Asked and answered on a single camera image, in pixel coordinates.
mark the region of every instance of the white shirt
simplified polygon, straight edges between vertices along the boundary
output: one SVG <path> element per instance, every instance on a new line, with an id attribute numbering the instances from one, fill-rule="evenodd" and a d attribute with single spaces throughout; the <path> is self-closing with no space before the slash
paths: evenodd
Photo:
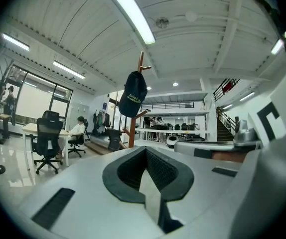
<path id="1" fill-rule="evenodd" d="M 85 131 L 85 125 L 84 123 L 82 124 L 76 124 L 74 126 L 74 128 L 72 128 L 70 131 L 69 131 L 69 134 L 72 135 L 72 134 L 79 134 L 79 133 L 84 133 Z"/>

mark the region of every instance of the white desk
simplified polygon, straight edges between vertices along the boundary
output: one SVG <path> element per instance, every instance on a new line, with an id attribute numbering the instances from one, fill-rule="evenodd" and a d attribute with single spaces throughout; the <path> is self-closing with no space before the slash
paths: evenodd
<path id="1" fill-rule="evenodd" d="M 27 145 L 26 145 L 26 139 L 25 139 L 25 134 L 33 134 L 37 135 L 38 134 L 38 129 L 37 129 L 37 124 L 34 123 L 29 123 L 28 125 L 25 125 L 22 128 L 22 136 L 23 136 L 23 143 L 24 143 L 24 159 L 25 159 L 25 164 L 27 166 L 27 170 L 30 170 L 29 163 L 28 163 L 28 156 L 27 156 Z M 64 137 L 65 138 L 65 161 L 66 165 L 69 166 L 69 155 L 68 155 L 68 138 L 69 138 L 69 133 L 65 130 L 61 130 L 59 137 Z M 31 159 L 33 162 L 33 153 L 32 153 L 32 146 L 31 146 Z"/>
<path id="2" fill-rule="evenodd" d="M 151 128 L 136 128 L 135 131 L 140 132 L 156 132 L 156 133 L 181 133 L 181 134 L 200 134 L 200 133 L 209 133 L 207 130 L 158 130 L 158 129 L 151 129 Z"/>

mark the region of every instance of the woman sitting at desk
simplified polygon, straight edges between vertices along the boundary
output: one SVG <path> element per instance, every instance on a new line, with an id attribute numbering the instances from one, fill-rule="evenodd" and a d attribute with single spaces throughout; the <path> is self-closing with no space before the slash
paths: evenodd
<path id="1" fill-rule="evenodd" d="M 85 131 L 84 118 L 82 116 L 80 116 L 77 118 L 77 120 L 78 120 L 78 123 L 74 126 L 74 128 L 72 128 L 69 131 L 70 138 L 68 139 L 68 141 L 76 140 L 77 139 L 76 136 L 84 134 L 84 131 Z M 55 158 L 56 159 L 62 159 L 62 151 L 63 151 L 64 145 L 65 145 L 65 139 L 59 138 L 58 143 L 60 146 L 60 151 L 59 151 L 58 155 L 56 155 Z"/>

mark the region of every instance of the red object on railing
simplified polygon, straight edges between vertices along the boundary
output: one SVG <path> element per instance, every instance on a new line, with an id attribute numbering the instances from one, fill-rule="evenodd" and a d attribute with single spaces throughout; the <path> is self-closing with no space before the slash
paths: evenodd
<path id="1" fill-rule="evenodd" d="M 223 87 L 223 93 L 226 93 L 227 91 L 231 90 L 233 87 L 233 84 L 231 82 L 227 83 L 225 87 Z"/>

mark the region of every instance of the white pillar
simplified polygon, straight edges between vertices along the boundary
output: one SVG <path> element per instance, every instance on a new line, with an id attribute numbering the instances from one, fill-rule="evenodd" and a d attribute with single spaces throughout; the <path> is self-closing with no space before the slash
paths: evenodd
<path id="1" fill-rule="evenodd" d="M 211 82 L 208 78 L 201 78 L 199 79 L 199 81 L 202 87 L 202 91 L 208 92 L 207 96 L 204 99 L 205 109 L 209 110 L 209 113 L 206 115 L 205 118 L 207 128 L 204 128 L 209 131 L 209 137 L 207 141 L 217 141 L 216 107 Z"/>

